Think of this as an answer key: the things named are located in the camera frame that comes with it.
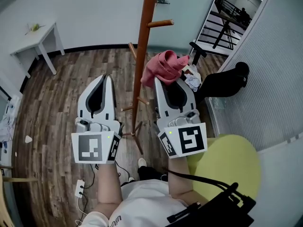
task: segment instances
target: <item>power outlet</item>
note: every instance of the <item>power outlet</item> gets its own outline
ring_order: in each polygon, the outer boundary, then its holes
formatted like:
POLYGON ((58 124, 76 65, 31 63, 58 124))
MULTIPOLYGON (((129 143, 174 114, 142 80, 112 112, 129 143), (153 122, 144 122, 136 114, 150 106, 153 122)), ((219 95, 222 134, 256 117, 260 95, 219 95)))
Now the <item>power outlet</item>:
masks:
POLYGON ((82 194, 80 194, 80 192, 83 193, 84 184, 85 184, 85 182, 82 181, 82 180, 77 181, 77 186, 76 186, 76 191, 75 191, 75 196, 76 197, 82 198, 82 194))

